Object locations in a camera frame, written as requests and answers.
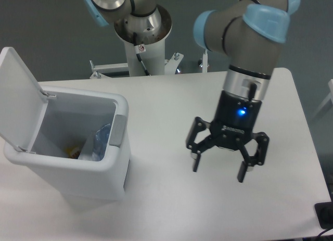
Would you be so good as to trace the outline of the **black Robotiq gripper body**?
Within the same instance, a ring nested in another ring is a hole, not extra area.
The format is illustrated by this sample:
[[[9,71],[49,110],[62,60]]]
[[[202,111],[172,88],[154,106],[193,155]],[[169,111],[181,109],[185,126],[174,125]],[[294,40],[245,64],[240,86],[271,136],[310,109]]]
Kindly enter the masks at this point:
[[[222,91],[215,116],[209,127],[214,145],[238,150],[237,138],[244,144],[250,142],[261,105],[262,102],[259,100],[248,101]]]

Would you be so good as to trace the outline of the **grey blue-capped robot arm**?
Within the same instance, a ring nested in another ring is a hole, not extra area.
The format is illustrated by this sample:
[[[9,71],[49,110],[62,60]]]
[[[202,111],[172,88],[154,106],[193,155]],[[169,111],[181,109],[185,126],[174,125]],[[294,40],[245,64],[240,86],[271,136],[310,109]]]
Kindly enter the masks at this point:
[[[153,54],[148,46],[163,41],[171,30],[169,14],[156,0],[84,0],[95,22],[114,24],[129,45],[130,75],[166,74],[164,51]],[[194,23],[195,42],[205,50],[224,53],[230,64],[211,122],[196,117],[186,139],[197,170],[203,152],[216,146],[238,150],[243,162],[242,182],[249,168],[263,165],[269,137],[254,133],[262,100],[285,43],[290,16],[300,0],[238,0],[225,11],[206,11]]]

